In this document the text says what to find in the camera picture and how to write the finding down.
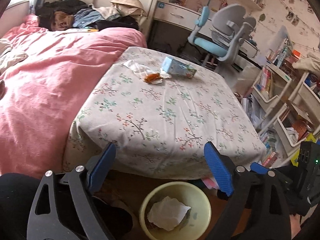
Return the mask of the right hand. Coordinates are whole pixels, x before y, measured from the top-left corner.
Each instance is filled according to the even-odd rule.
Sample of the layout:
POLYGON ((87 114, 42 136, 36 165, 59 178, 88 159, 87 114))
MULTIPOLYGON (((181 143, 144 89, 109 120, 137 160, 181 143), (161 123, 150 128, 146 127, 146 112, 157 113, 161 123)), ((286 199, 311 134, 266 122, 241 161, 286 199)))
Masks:
POLYGON ((300 215, 290 215, 291 223, 291 239, 293 239, 301 230, 300 227, 300 215))

